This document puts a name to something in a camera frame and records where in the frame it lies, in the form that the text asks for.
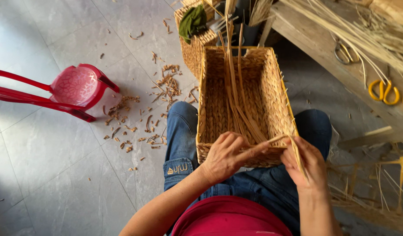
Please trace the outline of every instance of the chair leg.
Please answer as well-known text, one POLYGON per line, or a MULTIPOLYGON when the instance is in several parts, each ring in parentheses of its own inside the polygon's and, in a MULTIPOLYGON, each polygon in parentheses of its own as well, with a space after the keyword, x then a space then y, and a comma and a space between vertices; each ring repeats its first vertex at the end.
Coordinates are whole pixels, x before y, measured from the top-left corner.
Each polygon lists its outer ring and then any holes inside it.
POLYGON ((98 78, 98 80, 105 83, 109 88, 111 88, 116 93, 120 93, 119 87, 115 83, 111 82, 111 80, 109 80, 104 75, 102 75, 100 78, 98 78))
POLYGON ((93 121, 96 120, 95 117, 93 117, 92 115, 89 115, 89 114, 87 114, 87 113, 85 113, 85 112, 83 112, 81 110, 71 109, 71 110, 68 111, 68 113, 73 115, 73 116, 75 116, 75 117, 77 117, 77 118, 79 118, 79 119, 81 119, 81 120, 84 120, 86 122, 93 122, 93 121))

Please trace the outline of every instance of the scissors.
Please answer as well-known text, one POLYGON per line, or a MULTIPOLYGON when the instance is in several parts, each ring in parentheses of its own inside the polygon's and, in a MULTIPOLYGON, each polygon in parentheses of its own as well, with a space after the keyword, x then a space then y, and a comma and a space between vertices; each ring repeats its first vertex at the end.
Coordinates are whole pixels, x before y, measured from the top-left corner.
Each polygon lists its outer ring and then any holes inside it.
POLYGON ((372 97, 373 100, 375 101, 383 101, 385 104, 387 105, 394 105, 399 101, 399 91, 396 87, 393 87, 393 91, 395 93, 395 100, 393 102, 389 102, 386 97, 388 96, 388 93, 391 91, 392 88, 392 82, 391 80, 387 81, 387 88, 385 91, 383 91, 383 81, 380 79, 377 79, 375 81, 373 81, 370 85, 369 85, 369 95, 372 97), (375 84, 379 83, 379 97, 377 97, 374 93, 373 93, 373 86, 375 84))

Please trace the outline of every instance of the forearm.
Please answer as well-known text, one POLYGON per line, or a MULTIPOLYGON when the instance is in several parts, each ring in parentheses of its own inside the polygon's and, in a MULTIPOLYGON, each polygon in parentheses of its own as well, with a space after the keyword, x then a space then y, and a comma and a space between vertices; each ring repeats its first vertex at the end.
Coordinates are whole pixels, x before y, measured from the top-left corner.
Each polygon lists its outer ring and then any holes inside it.
POLYGON ((211 184, 205 178, 203 169, 195 169, 137 211, 119 236, 164 235, 177 217, 209 187, 211 184))
POLYGON ((299 191, 300 234, 342 236, 328 191, 299 191))

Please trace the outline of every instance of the rectangular woven basket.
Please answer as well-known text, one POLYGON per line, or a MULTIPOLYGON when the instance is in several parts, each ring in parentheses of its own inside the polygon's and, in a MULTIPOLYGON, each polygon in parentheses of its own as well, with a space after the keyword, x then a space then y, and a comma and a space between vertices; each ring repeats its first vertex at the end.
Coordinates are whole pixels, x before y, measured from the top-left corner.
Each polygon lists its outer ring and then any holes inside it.
MULTIPOLYGON (((276 55, 270 47, 242 47, 247 49, 241 57, 243 90, 247 110, 267 139, 283 134, 298 136, 295 119, 286 94, 276 55)), ((233 116, 230 115, 225 90, 224 52, 222 47, 204 47, 203 70, 199 86, 199 122, 197 125, 197 156, 203 163, 210 147, 226 131, 235 131, 233 116)), ((238 83, 238 57, 233 58, 238 83)), ((244 124, 250 144, 257 144, 244 124)), ((279 165, 280 154, 287 148, 282 140, 272 143, 272 147, 246 167, 272 167, 279 165)))
MULTIPOLYGON (((183 18, 184 14, 191 7, 197 7, 202 4, 202 1, 187 1, 185 2, 186 6, 176 10, 174 12, 174 17, 177 24, 177 30, 180 26, 180 21, 183 18)), ((210 8, 209 5, 204 3, 204 8, 210 8)), ((202 69, 202 56, 203 56, 203 46, 214 46, 216 45, 217 35, 213 32, 213 30, 209 29, 200 33, 199 35, 195 35, 191 38, 191 43, 186 43, 183 38, 180 37, 181 51, 183 53, 183 60, 190 71, 194 74, 197 80, 200 80, 200 72, 202 69)))

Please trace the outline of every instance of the jeans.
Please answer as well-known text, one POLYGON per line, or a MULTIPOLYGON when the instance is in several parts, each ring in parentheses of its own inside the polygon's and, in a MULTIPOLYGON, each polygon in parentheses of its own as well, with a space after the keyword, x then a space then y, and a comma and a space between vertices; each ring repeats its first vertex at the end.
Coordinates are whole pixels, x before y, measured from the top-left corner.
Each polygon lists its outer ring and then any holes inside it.
MULTIPOLYGON (((299 135, 317 147, 326 159, 332 132, 328 116, 320 110, 311 109, 294 117, 299 135)), ((168 113, 164 191, 172 188, 199 166, 195 139, 197 119, 197 109, 186 102, 175 103, 168 113)), ((255 201, 275 214, 293 235, 300 235, 298 191, 283 164, 236 173, 210 187, 189 207, 205 198, 220 195, 239 196, 255 201)))

